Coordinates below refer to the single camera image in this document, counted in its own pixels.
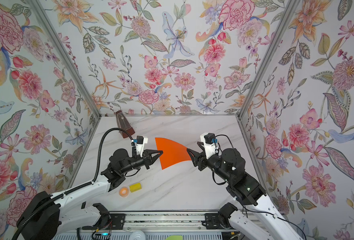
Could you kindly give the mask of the orange square paper sheet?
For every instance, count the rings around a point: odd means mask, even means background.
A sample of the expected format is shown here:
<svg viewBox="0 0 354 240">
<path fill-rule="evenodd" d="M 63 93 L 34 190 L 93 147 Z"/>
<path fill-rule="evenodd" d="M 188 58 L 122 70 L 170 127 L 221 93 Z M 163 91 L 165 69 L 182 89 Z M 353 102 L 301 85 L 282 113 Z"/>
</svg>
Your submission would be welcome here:
<svg viewBox="0 0 354 240">
<path fill-rule="evenodd" d="M 165 138 L 155 138 L 157 150 L 163 151 L 160 156 L 162 170 L 181 162 L 191 161 L 191 157 L 187 152 L 187 147 L 175 141 Z"/>
</svg>

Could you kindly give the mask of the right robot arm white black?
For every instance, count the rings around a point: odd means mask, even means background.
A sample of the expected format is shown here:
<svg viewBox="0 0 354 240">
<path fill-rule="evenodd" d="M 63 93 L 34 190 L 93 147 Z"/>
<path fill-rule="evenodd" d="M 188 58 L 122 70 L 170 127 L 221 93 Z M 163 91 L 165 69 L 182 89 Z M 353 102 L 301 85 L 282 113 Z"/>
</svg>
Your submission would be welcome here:
<svg viewBox="0 0 354 240">
<path fill-rule="evenodd" d="M 187 150 L 195 167 L 208 168 L 227 184 L 227 192 L 244 208 L 227 203 L 218 211 L 221 223 L 250 240 L 305 240 L 306 234 L 287 221 L 274 206 L 260 183 L 245 171 L 246 161 L 236 149 L 221 154 Z"/>
</svg>

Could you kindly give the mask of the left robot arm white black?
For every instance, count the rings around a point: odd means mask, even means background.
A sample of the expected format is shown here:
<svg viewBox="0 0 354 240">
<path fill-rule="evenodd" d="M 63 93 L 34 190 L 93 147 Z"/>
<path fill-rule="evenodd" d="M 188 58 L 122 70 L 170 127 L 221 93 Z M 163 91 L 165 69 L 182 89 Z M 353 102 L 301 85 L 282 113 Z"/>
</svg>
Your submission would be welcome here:
<svg viewBox="0 0 354 240">
<path fill-rule="evenodd" d="M 125 149 L 119 149 L 110 157 L 108 167 L 101 178 L 89 181 L 67 191 L 55 194 L 42 192 L 29 203 L 19 220 L 13 239 L 51 240 L 56 235 L 83 227 L 104 229 L 115 220 L 101 203 L 81 208 L 90 199 L 117 189 L 126 179 L 125 174 L 150 166 L 163 151 L 144 150 L 142 155 L 130 157 Z"/>
</svg>

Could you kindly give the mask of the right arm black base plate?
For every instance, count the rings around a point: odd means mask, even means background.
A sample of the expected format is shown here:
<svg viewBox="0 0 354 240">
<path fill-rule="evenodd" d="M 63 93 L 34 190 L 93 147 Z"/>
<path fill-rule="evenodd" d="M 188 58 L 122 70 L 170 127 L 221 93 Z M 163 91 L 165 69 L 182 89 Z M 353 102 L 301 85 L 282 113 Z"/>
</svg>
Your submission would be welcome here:
<svg viewBox="0 0 354 240">
<path fill-rule="evenodd" d="M 206 213 L 204 216 L 202 226 L 207 230 L 229 230 L 232 228 L 229 221 L 218 213 Z"/>
</svg>

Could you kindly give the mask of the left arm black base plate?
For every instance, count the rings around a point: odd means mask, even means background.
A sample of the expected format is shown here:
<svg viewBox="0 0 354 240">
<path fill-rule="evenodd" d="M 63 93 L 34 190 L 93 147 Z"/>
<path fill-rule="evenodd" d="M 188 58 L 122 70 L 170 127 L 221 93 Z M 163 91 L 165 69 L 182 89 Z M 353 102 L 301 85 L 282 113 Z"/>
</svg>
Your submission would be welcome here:
<svg viewBox="0 0 354 240">
<path fill-rule="evenodd" d="M 103 215 L 93 226 L 82 227 L 82 230 L 123 230 L 126 214 L 109 213 Z"/>
</svg>

